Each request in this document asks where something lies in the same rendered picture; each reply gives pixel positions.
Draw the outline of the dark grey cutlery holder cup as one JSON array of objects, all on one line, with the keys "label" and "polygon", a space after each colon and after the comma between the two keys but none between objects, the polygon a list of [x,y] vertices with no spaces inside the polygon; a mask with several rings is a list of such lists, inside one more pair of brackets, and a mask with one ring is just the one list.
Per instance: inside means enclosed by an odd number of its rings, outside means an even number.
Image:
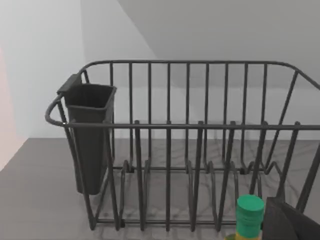
[{"label": "dark grey cutlery holder cup", "polygon": [[[111,123],[117,88],[110,85],[82,83],[80,76],[72,74],[59,88],[63,94],[70,122]],[[107,146],[101,128],[76,128],[79,156],[89,195],[100,193],[107,169]]]}]

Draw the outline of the green capped yellow bottle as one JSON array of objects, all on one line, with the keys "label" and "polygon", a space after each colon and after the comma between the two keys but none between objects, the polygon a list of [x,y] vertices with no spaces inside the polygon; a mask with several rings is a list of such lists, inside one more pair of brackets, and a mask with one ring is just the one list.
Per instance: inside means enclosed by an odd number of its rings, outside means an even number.
[{"label": "green capped yellow bottle", "polygon": [[264,219],[265,203],[252,194],[244,194],[236,201],[235,233],[229,234],[223,240],[261,240],[261,226]]}]

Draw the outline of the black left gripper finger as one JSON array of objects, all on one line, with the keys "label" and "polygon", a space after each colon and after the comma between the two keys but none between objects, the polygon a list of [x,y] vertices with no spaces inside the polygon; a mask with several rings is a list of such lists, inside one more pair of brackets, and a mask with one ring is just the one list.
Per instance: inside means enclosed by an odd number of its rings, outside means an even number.
[{"label": "black left gripper finger", "polygon": [[268,197],[262,240],[320,240],[320,224],[276,197]]}]

